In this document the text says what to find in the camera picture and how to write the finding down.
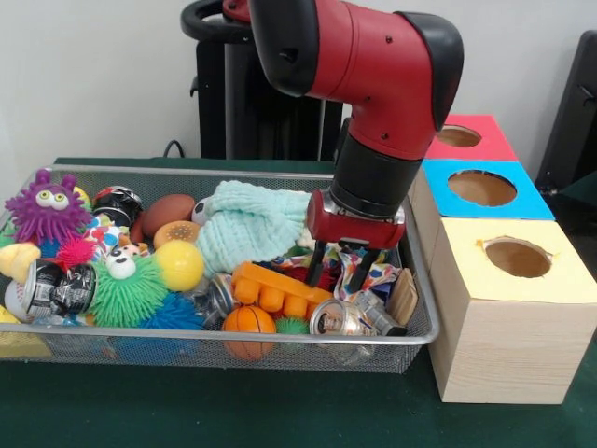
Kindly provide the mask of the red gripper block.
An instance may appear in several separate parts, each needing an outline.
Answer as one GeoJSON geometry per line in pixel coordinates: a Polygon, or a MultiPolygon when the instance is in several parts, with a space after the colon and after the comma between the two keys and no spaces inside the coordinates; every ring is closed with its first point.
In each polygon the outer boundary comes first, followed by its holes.
{"type": "Polygon", "coordinates": [[[339,207],[328,189],[315,190],[307,208],[306,225],[315,242],[314,251],[306,274],[306,284],[317,286],[324,270],[327,243],[341,241],[367,247],[352,248],[348,291],[356,292],[365,283],[372,264],[379,256],[378,249],[397,245],[406,229],[405,211],[402,206],[392,218],[373,219],[361,217],[339,207]]]}

